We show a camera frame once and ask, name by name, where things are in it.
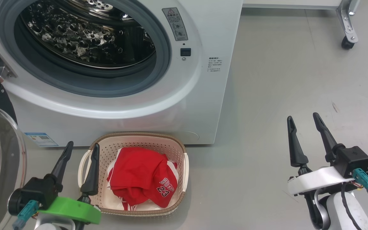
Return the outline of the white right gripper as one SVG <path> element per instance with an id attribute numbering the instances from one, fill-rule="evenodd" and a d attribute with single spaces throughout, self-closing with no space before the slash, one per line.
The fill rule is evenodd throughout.
<path id="1" fill-rule="evenodd" d="M 336 161 L 336 150 L 345 148 L 346 146 L 336 142 L 317 112 L 313 113 L 313 119 L 317 131 L 321 134 L 323 146 L 326 151 L 325 160 L 327 163 L 334 163 Z M 303 153 L 298 141 L 296 135 L 297 128 L 292 116 L 287 117 L 287 132 L 290 165 L 292 167 L 307 166 L 309 162 L 308 157 Z M 327 166 L 297 177 L 290 177 L 287 185 L 291 195 L 304 196 L 313 227 L 317 230 L 331 230 L 331 218 L 327 208 L 319 201 L 318 196 L 324 192 L 329 192 L 330 187 L 350 181 L 353 181 L 353 177 L 345 179 L 334 167 Z"/>

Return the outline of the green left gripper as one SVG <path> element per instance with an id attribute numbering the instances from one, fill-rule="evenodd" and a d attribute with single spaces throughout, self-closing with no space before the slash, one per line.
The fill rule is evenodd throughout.
<path id="1" fill-rule="evenodd" d="M 55 186 L 62 184 L 67 162 L 73 152 L 73 141 L 67 143 L 51 172 Z M 100 145 L 95 143 L 91 153 L 91 166 L 85 183 L 81 186 L 83 196 L 98 194 Z M 101 211 L 89 202 L 84 203 L 67 197 L 57 197 L 47 210 L 38 211 L 38 230 L 83 230 L 86 225 L 98 225 Z"/>

